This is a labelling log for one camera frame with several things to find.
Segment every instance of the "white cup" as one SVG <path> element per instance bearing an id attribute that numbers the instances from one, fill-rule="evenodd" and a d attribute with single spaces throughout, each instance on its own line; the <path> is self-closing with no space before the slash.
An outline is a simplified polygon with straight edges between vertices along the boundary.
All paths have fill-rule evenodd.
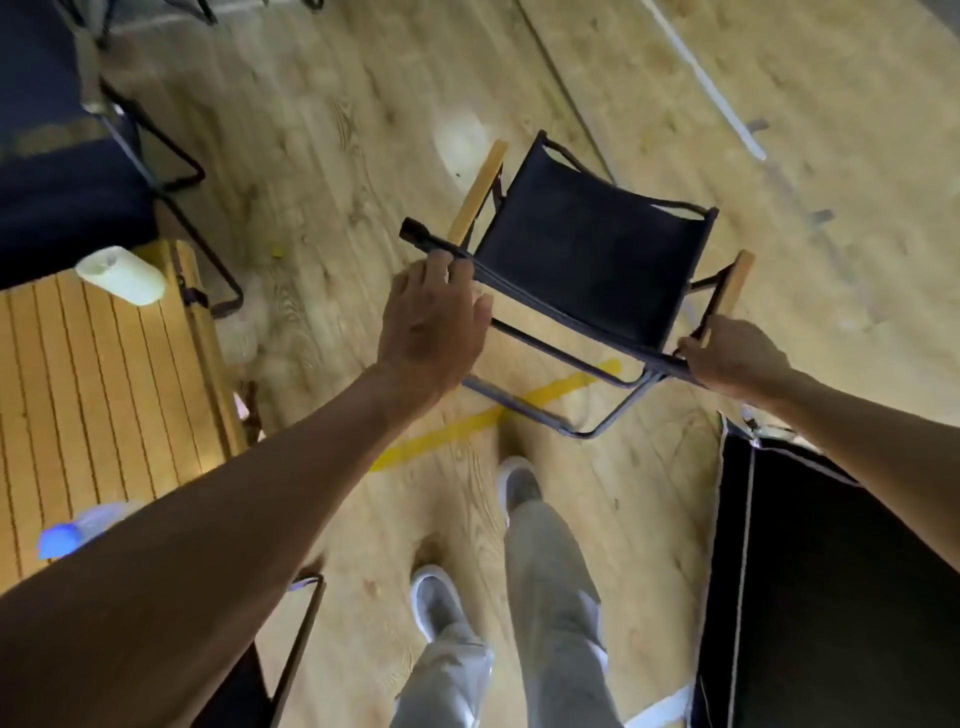
<path id="1" fill-rule="evenodd" d="M 160 300 L 167 279 L 146 260 L 114 245 L 91 253 L 77 263 L 77 275 L 134 305 Z"/>

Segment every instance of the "white piping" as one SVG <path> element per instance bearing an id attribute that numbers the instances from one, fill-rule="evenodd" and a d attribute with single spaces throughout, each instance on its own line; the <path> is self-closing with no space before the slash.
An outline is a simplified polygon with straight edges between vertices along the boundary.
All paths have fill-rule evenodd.
<path id="1" fill-rule="evenodd" d="M 724 118 L 727 119 L 727 122 L 733 127 L 733 130 L 740 137 L 740 140 L 743 142 L 744 146 L 747 147 L 747 150 L 754 157 L 760 161 L 767 159 L 767 153 L 763 151 L 763 148 L 756 143 L 756 139 L 750 133 L 750 130 L 747 129 L 747 125 L 740 121 L 740 118 L 736 115 L 736 112 L 733 110 L 733 107 L 730 105 L 730 102 L 724 98 L 724 95 L 720 93 L 720 89 L 716 87 L 716 84 L 707 75 L 707 71 L 701 67 L 700 63 L 697 62 L 696 57 L 686 47 L 684 39 L 681 38 L 677 31 L 673 29 L 673 26 L 670 25 L 670 21 L 666 19 L 660 8 L 654 3 L 654 0 L 639 0 L 639 3 L 650 11 L 650 14 L 654 16 L 654 20 L 657 21 L 657 24 L 662 28 L 663 32 L 666 33 L 666 36 L 670 39 L 670 42 L 673 44 L 673 47 L 677 50 L 677 53 L 680 54 L 681 58 L 684 59 L 693 67 L 693 73 L 697 77 L 697 81 L 700 82 L 700 85 L 703 87 L 704 91 L 707 93 L 707 96 L 710 97 L 710 101 L 720 110 L 720 113 L 724 115 Z"/>
<path id="2" fill-rule="evenodd" d="M 743 556 L 740 559 L 740 584 L 736 595 L 736 631 L 733 633 L 733 670 L 730 681 L 727 728 L 733 728 L 733 706 L 736 702 L 736 671 L 740 662 L 740 632 L 743 627 L 743 592 L 747 581 L 747 551 L 750 547 L 750 516 L 754 505 L 755 462 L 756 448 L 750 448 L 750 471 L 747 475 L 747 514 L 743 523 Z"/>

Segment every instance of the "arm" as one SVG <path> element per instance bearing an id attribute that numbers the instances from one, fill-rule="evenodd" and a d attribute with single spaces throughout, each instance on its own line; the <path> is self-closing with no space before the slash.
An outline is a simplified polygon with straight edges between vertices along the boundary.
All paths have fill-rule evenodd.
<path id="1" fill-rule="evenodd" d="M 491 300 L 451 261 L 397 276 L 376 364 L 326 406 L 0 598 L 0 724 L 190 723 L 376 456 L 479 355 Z"/>
<path id="2" fill-rule="evenodd" d="M 797 372 L 753 324 L 710 320 L 681 342 L 697 379 L 790 425 L 960 570 L 960 428 L 862 400 Z"/>

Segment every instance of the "folding chair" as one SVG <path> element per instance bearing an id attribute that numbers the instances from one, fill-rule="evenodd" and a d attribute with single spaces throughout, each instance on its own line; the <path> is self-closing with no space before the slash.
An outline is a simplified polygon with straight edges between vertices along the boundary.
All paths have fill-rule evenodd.
<path id="1" fill-rule="evenodd" d="M 279 725 L 303 651 L 317 621 L 326 583 L 318 573 L 310 573 L 301 576 L 289 590 L 293 592 L 309 584 L 315 585 L 314 591 L 273 696 L 267 692 L 260 657 L 256 646 L 251 644 L 194 719 L 192 728 L 276 728 Z"/>
<path id="2" fill-rule="evenodd" d="M 564 435 L 588 440 L 668 376 L 696 383 L 686 362 L 663 350 L 681 303 L 690 293 L 713 289 L 707 311 L 693 332 L 705 336 L 708 316 L 732 310 L 755 257 L 741 251 L 716 275 L 691 281 L 719 212 L 716 208 L 620 189 L 590 172 L 543 131 L 504 193 L 506 151 L 506 142 L 494 142 L 446 240 L 410 218 L 403 222 L 400 237 L 424 252 L 442 249 L 472 259 L 480 282 L 643 363 L 638 378 L 624 380 L 493 319 L 497 330 L 582 372 L 632 390 L 598 426 L 580 431 L 566 419 L 476 376 L 463 382 Z M 490 196 L 495 214 L 471 254 L 473 225 Z"/>
<path id="3" fill-rule="evenodd" d="M 154 200 L 167 206 L 223 276 L 235 298 L 210 307 L 226 316 L 243 291 L 173 195 L 203 181 L 202 166 L 136 102 L 102 81 L 90 34 L 52 0 L 8 0 L 0 9 L 0 288 L 56 273 L 106 245 L 133 248 L 156 239 Z M 92 116 L 108 136 L 19 156 L 14 141 L 36 129 Z M 155 136 L 191 168 L 162 182 L 143 160 L 140 138 Z M 187 303 L 204 294 L 180 290 Z"/>

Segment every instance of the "person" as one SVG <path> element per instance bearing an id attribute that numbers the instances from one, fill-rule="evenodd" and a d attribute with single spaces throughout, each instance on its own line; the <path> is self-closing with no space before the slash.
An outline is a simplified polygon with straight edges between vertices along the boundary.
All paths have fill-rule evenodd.
<path id="1" fill-rule="evenodd" d="M 507 520 L 507 599 L 531 728 L 621 728 L 604 680 L 600 596 L 580 547 L 544 500 L 531 463 L 507 458 L 496 478 Z M 480 716 L 492 652 L 470 628 L 456 587 L 429 565 L 411 604 L 428 645 L 396 703 L 391 728 L 471 728 Z"/>
<path id="2" fill-rule="evenodd" d="M 376 362 L 344 392 L 0 597 L 0 724 L 189 725 L 379 452 L 472 367 L 492 312 L 472 277 L 446 253 L 414 263 L 394 280 Z M 960 429 L 832 390 L 745 322 L 714 317 L 710 331 L 681 343 L 702 384 L 787 421 L 960 567 Z M 619 725 L 576 541 L 529 463 L 505 462 L 497 481 L 529 722 Z M 470 725 L 491 654 L 442 570 L 412 589 L 430 644 L 394 725 Z"/>

